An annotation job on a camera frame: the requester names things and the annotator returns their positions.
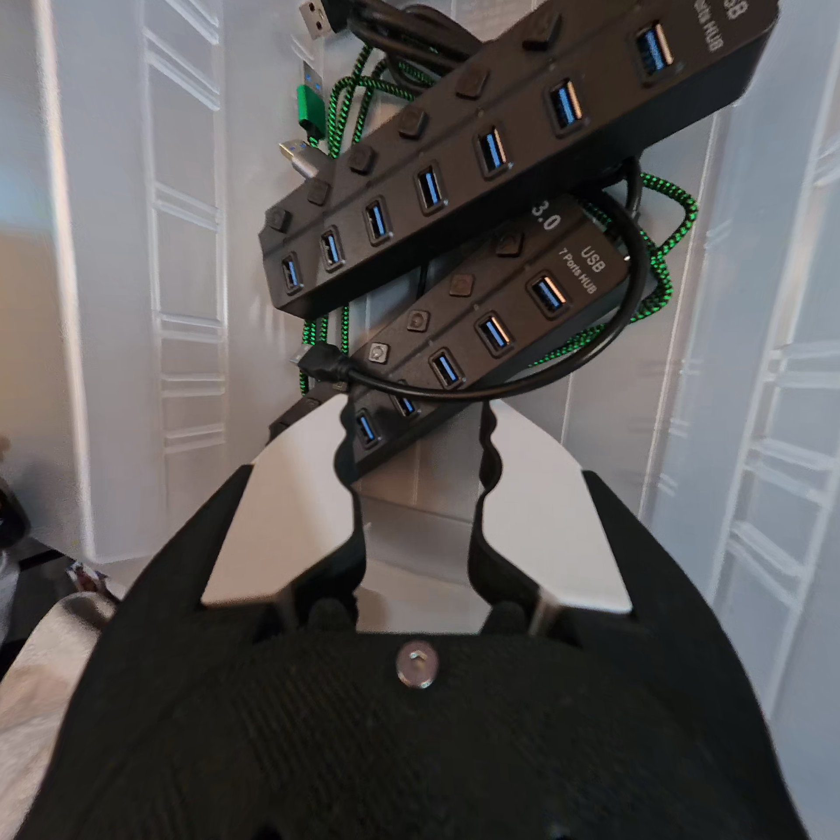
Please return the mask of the clear plastic storage bin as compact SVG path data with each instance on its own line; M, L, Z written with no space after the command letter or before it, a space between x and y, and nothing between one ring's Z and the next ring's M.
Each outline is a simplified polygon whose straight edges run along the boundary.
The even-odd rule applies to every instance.
M71 557L124 593L294 401L257 234L298 183L297 2L34 2L68 373ZM717 613L813 838L838 838L838 2L781 2L742 99L647 151L700 218L675 299L512 404Z

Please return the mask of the short black usb hub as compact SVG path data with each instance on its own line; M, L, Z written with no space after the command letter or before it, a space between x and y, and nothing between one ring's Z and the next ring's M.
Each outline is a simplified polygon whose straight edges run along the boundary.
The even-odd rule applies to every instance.
M628 262L572 198L502 225L353 354L365 373L456 392L503 383L617 308Z

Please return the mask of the person's left forearm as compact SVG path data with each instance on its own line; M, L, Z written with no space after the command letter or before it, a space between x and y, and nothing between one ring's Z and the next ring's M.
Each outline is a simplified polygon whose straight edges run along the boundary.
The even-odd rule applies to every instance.
M82 592L37 624L1 685L2 751L55 737L99 637L117 611L109 595Z

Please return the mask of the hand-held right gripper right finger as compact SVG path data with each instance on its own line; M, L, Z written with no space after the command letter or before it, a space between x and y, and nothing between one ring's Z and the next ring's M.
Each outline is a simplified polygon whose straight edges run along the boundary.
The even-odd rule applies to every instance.
M469 582L491 606L517 604L530 635L561 613L625 618L633 604L583 470L552 436L503 401L485 402Z

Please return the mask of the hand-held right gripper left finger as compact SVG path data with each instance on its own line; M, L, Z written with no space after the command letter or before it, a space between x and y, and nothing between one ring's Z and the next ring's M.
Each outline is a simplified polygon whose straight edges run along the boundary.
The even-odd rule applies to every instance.
M203 606L310 607L355 594L366 572L355 431L352 401L337 394L255 458Z

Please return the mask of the long black usb hub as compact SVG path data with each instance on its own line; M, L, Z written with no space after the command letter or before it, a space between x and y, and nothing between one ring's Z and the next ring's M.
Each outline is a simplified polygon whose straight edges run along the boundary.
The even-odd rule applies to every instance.
M544 2L266 212L272 305L319 318L737 100L778 2Z

